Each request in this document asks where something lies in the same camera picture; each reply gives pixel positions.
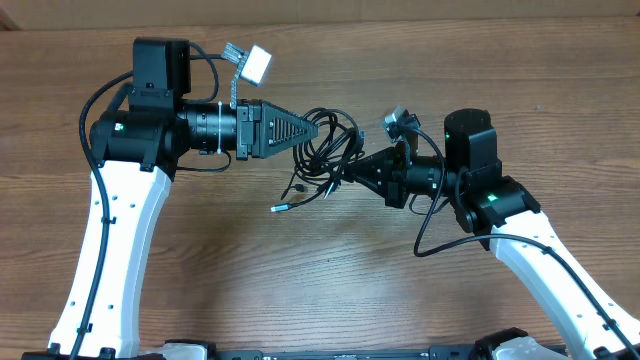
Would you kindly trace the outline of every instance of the wooden table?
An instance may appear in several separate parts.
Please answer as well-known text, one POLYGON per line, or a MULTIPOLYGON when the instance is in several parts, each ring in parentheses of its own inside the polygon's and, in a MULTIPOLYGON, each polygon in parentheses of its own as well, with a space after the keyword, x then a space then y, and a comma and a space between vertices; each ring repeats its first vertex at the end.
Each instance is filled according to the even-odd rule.
MULTIPOLYGON (((241 96, 298 113, 343 109, 366 131, 368 153, 389 146, 379 121, 398 103, 441 146, 446 114, 489 110, 505 174, 640 316, 638 34, 633 17, 1 33, 0 358, 44 349, 65 304, 89 199, 78 114, 131 68, 136 36, 188 38, 209 52, 260 44, 274 55, 266 84, 242 85, 241 96)), ((233 67, 218 69, 228 101, 233 67)), ((212 84, 206 64, 194 64, 192 95, 212 84)), ((190 153, 181 164, 218 161, 190 153)), ((271 214, 291 171, 286 152, 224 174, 178 174, 147 267, 144 347, 198 338, 221 349, 421 348, 512 326, 561 342, 491 253, 469 245, 413 257, 422 217, 385 208, 362 186, 271 214)), ((424 245, 463 235, 448 208, 424 245)))

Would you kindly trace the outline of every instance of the wooden tabletop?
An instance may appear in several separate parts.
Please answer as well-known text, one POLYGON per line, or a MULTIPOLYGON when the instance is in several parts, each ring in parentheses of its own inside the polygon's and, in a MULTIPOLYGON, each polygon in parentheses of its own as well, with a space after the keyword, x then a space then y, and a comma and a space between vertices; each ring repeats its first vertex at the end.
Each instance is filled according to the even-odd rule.
MULTIPOLYGON (((64 307, 89 202, 77 118, 99 86, 131 69, 137 36, 187 38, 209 52, 260 44, 274 55, 266 83, 242 85, 241 97, 297 113, 342 109, 366 131, 367 153, 389 146, 379 121, 396 104, 441 146, 448 113, 487 109, 504 173, 640 316, 639 33, 637 17, 0 33, 0 358, 44 349, 64 307)), ((233 67, 218 69, 228 101, 233 67)), ((191 95, 212 84, 194 63, 191 95)), ((219 161, 192 152, 181 164, 219 161)), ((467 245, 415 258, 422 217, 360 185, 271 214, 292 164, 285 152, 176 176, 143 287, 144 347, 195 338, 221 349, 424 348, 512 326, 561 342, 491 253, 467 245)), ((464 235, 447 208, 423 243, 464 235)))

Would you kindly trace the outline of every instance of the cable connector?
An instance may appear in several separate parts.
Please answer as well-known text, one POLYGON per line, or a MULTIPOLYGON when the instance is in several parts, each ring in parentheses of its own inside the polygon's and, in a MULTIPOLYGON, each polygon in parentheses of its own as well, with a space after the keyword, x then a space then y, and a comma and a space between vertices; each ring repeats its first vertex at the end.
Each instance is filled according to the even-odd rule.
POLYGON ((291 206, 291 204, 286 203, 286 204, 280 204, 280 205, 276 205, 276 206, 272 206, 271 207, 271 212, 283 212, 283 211, 287 211, 287 210, 291 210, 293 209, 293 206, 291 206))

